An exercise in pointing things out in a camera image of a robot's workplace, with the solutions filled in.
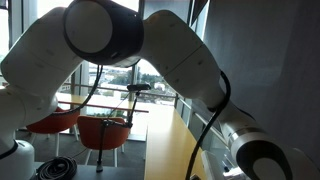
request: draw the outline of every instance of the robotic arm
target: robotic arm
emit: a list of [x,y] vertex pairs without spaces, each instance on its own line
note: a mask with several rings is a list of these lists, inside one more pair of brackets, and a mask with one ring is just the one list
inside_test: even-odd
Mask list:
[[[33,150],[13,141],[12,132],[54,111],[56,91],[82,59],[128,67],[141,58],[179,94],[200,99],[208,109],[225,96],[214,57],[170,11],[158,11],[142,21],[136,12],[112,1],[75,0],[67,9],[55,8],[37,20],[1,63],[10,84],[0,91],[0,174],[4,179],[32,176]],[[251,179],[320,179],[302,152],[271,139],[231,101],[218,121],[232,157]],[[8,173],[12,168],[23,175]]]

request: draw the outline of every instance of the desk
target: desk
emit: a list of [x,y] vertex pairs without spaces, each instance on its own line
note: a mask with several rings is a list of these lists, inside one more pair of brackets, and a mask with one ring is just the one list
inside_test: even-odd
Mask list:
[[[71,95],[66,93],[56,93],[56,97],[58,98],[59,103],[71,104],[71,105],[81,105],[86,99],[86,96]],[[93,95],[86,106],[107,108],[107,109],[117,109],[117,110],[130,112],[132,110],[133,102],[132,101],[121,102],[121,100],[115,100],[112,98],[108,99],[105,96],[95,97]],[[139,102],[137,102],[136,108],[134,111],[144,112],[144,113],[149,112],[148,110],[139,109]]]
[[[146,148],[146,180],[185,179],[196,140],[171,106],[150,107]],[[199,150],[192,174],[205,180]]]
[[[42,164],[43,163],[35,162],[34,166],[35,168],[38,168]],[[96,173],[96,166],[78,165],[77,173],[74,175],[72,180],[141,180],[141,177],[136,176],[137,173],[135,171],[135,168],[104,166],[101,173]]]

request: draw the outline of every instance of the wall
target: wall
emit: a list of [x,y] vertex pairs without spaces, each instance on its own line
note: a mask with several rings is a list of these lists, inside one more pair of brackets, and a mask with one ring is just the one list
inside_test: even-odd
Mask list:
[[320,2],[211,0],[205,43],[231,99],[320,167]]

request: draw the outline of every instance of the red chair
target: red chair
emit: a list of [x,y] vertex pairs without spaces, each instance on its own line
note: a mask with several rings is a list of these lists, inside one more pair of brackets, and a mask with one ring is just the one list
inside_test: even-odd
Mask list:
[[[123,118],[111,117],[109,120],[113,120],[118,123],[125,123]],[[85,165],[88,164],[88,160],[92,149],[100,149],[100,130],[101,123],[106,118],[92,117],[92,116],[79,116],[78,117],[78,128],[79,135],[82,144],[89,149]],[[109,126],[105,129],[104,142],[102,150],[111,150],[114,152],[114,166],[117,167],[117,148],[123,146],[129,136],[129,128],[123,128],[119,126]]]
[[[57,107],[55,112],[66,112]],[[55,156],[59,155],[59,133],[73,127],[74,135],[78,141],[78,130],[76,128],[77,118],[80,115],[80,111],[58,116],[48,116],[36,123],[26,126],[27,130],[32,132],[30,143],[33,144],[36,134],[55,134]]]

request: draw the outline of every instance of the floor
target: floor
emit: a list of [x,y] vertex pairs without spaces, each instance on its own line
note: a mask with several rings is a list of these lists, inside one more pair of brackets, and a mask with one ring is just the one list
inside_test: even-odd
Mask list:
[[[19,130],[16,132],[16,139],[29,141],[31,134],[26,130]],[[46,162],[54,158],[54,140],[52,135],[48,138],[47,135],[38,134],[33,146],[35,149],[35,161]],[[136,168],[136,178],[144,179],[145,169],[145,149],[146,144],[144,141],[128,140],[125,143],[125,151],[121,152],[118,149],[118,167],[134,167]],[[76,141],[74,135],[60,134],[60,149],[59,156],[68,156],[76,160],[77,164],[83,164],[87,154],[86,148],[81,144],[81,141]],[[98,159],[98,151],[93,151],[88,165],[96,165]],[[113,152],[103,151],[102,156],[103,166],[113,166]]]

